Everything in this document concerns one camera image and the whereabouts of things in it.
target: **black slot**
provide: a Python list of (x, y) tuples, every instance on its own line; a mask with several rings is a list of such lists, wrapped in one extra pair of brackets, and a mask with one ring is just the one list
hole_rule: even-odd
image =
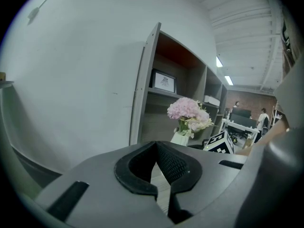
[(78, 203), (89, 184), (83, 181), (74, 182), (48, 209), (55, 218), (65, 221)]
[(235, 168), (235, 169), (242, 169), (244, 164), (241, 163), (236, 163), (236, 162), (231, 162), (231, 161), (220, 161), (219, 162), (220, 165), (224, 165), (224, 166), (228, 166), (231, 168)]

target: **fluorescent light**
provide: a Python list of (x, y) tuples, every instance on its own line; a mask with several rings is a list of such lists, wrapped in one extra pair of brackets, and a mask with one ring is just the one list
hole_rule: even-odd
[(225, 76), (225, 79), (227, 80), (227, 82), (230, 86), (233, 85), (233, 82), (232, 82), (230, 76)]
[(217, 67), (223, 67), (222, 63), (220, 62), (219, 58), (217, 57)]

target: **framed picture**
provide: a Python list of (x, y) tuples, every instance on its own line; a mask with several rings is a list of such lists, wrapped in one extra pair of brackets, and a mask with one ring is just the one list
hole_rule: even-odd
[(152, 69), (152, 88), (176, 93), (176, 78), (157, 69)]

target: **white desk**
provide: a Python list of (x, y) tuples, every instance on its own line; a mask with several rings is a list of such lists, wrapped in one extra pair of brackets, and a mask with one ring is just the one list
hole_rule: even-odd
[(222, 131), (222, 128), (223, 128), (223, 125), (224, 125), (224, 124), (227, 124), (228, 126), (231, 126), (231, 127), (238, 128), (238, 129), (240, 129), (240, 130), (242, 130), (242, 131), (249, 131), (249, 132), (252, 132), (252, 134), (253, 134), (253, 140), (252, 140), (251, 145), (254, 144), (254, 142), (255, 142), (255, 140), (256, 140), (256, 138), (257, 138), (256, 136), (257, 136), (257, 134), (260, 132), (257, 128), (245, 127), (245, 126), (243, 126), (243, 125), (240, 125), (240, 124), (237, 124), (237, 123), (233, 123), (232, 121), (223, 118), (218, 133), (220, 133), (220, 132)]

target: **computer monitor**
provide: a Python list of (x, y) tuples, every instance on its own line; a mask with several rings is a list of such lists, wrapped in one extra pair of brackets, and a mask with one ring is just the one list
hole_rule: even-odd
[(256, 126), (257, 126), (256, 125), (257, 124), (256, 120), (249, 119), (247, 117), (243, 117), (243, 116), (240, 116), (240, 115), (231, 114), (230, 120), (237, 123), (237, 124), (243, 125), (245, 127), (256, 128)]
[(232, 114), (243, 116), (243, 117), (246, 117), (246, 118), (250, 118), (251, 111), (250, 110), (245, 110), (245, 109), (240, 109), (240, 108), (237, 108), (237, 107), (233, 107)]

